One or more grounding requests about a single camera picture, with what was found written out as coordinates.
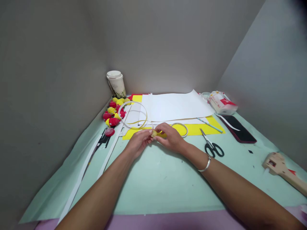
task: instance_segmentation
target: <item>pink surface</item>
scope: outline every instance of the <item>pink surface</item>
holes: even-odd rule
[[[286,208],[299,221],[307,226],[299,207]],[[35,230],[54,230],[58,219],[41,221]],[[114,215],[110,218],[107,230],[170,230],[170,229],[246,229],[229,211],[185,212],[154,215]]]

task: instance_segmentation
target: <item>pen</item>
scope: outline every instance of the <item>pen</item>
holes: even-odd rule
[[[200,120],[201,122],[205,123],[206,125],[209,125],[210,127],[216,129],[217,131],[219,131],[220,133],[222,133],[223,131],[219,130],[218,128],[215,128],[214,126],[210,125],[209,123],[203,121],[202,119],[197,118],[198,120]]]

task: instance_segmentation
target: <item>black scissors handle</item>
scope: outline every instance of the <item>black scissors handle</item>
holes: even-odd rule
[[[221,147],[219,147],[217,144],[215,144],[215,143],[212,143],[212,145],[213,145],[213,148],[211,148],[210,147],[210,145],[207,143],[207,144],[205,144],[205,152],[206,153],[208,153],[209,154],[209,151],[207,150],[207,149],[209,149],[210,150],[210,152],[211,152],[211,154],[212,155],[210,155],[210,156],[212,156],[213,158],[215,158],[215,153],[214,152],[216,152],[216,154],[219,156],[219,157],[223,157],[225,154],[224,154],[224,151],[221,149]]]

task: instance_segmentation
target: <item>gray wall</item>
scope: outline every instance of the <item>gray wall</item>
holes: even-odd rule
[[[307,170],[306,24],[290,0],[267,0],[217,87]]]
[[[263,2],[95,1],[93,15],[128,93],[203,92],[216,88]]]
[[[0,13],[0,229],[10,229],[110,90],[82,1],[2,1]]]

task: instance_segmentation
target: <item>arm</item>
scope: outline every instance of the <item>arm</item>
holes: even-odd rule
[[[56,230],[105,228],[133,161],[153,140],[149,136],[151,133],[152,130],[147,129],[133,135],[124,151],[69,211]]]
[[[182,154],[199,170],[207,166],[208,155],[184,141],[174,128],[162,123],[155,130],[167,134],[167,139],[154,137],[163,146]],[[275,200],[213,157],[202,175],[226,206],[251,229],[305,229]]]

